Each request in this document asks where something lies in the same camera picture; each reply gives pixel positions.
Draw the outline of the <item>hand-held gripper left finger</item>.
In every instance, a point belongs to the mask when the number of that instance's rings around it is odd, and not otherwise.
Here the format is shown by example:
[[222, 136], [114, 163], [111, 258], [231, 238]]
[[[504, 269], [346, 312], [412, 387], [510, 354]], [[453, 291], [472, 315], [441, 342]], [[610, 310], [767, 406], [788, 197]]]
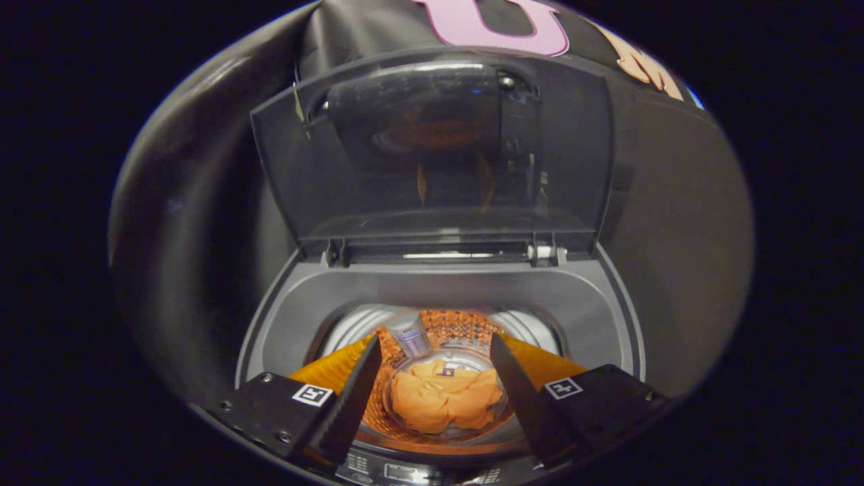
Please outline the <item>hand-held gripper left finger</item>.
[[306, 366], [300, 379], [259, 373], [209, 407], [222, 427], [299, 467], [336, 468], [348, 457], [382, 352], [368, 335]]

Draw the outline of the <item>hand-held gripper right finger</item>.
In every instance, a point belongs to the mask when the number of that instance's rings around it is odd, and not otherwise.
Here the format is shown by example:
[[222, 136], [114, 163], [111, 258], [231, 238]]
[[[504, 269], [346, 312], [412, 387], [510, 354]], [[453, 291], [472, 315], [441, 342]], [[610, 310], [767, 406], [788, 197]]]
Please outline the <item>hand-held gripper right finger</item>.
[[514, 336], [489, 356], [531, 452], [545, 468], [585, 464], [660, 421], [672, 399], [614, 364], [586, 369]]

